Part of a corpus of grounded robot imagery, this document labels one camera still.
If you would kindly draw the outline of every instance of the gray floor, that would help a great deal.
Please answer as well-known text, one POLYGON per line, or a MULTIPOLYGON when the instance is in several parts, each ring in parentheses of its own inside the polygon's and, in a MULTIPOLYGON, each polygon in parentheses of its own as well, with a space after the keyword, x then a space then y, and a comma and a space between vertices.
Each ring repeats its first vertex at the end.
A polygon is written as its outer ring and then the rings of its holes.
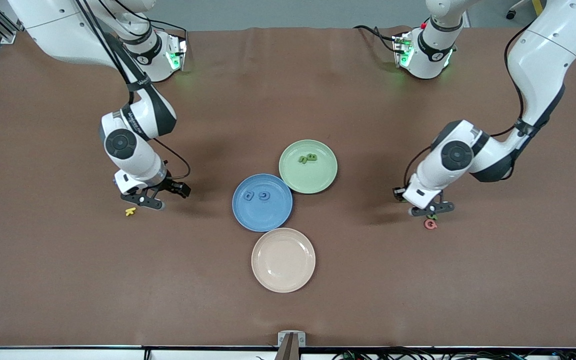
MULTIPOLYGON (((536 14, 528 4, 506 19, 515 0, 483 0, 468 10, 471 27, 523 27, 536 14)), ((428 16, 421 0, 159 0, 147 13, 192 31, 247 28, 418 26, 428 16)))

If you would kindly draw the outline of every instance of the blue plate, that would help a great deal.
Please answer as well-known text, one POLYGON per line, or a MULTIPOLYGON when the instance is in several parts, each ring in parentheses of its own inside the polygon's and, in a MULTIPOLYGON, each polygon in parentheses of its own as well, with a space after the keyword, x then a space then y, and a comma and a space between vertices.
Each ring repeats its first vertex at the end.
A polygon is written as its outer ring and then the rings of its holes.
POLYGON ((243 180, 232 196, 232 212, 237 221, 244 228, 260 233, 279 228, 292 210, 290 187, 269 173, 243 180))

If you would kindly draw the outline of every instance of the black circular joint cap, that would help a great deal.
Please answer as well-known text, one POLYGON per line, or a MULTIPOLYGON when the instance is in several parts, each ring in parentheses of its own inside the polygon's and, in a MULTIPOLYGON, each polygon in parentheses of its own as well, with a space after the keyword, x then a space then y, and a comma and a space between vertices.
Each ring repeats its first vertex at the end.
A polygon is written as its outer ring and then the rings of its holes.
POLYGON ((450 171, 462 170, 473 161, 473 150, 463 141, 450 141, 441 148, 441 164, 450 171))
POLYGON ((105 150, 114 158, 126 160, 135 153, 137 137, 126 129, 117 129, 105 138, 105 150))

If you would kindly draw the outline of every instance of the white plate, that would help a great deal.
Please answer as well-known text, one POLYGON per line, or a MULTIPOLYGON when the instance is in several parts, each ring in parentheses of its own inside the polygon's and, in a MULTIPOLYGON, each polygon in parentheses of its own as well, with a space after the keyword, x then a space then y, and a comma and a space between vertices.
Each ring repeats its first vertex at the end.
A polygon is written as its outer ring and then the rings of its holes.
POLYGON ((315 271, 315 250, 306 235, 292 228, 270 230, 252 250, 252 272, 266 289, 290 293, 308 283, 315 271))

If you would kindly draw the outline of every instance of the green plate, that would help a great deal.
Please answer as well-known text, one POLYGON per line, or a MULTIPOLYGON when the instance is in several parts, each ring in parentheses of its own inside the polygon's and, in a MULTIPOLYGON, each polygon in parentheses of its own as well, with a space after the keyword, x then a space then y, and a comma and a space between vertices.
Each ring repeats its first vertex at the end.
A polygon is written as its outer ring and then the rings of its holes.
POLYGON ((300 140, 286 148, 279 158, 279 175, 293 189, 302 194, 324 191, 337 176, 337 158, 328 146, 317 140, 300 140), (316 155, 315 161, 303 158, 316 155))

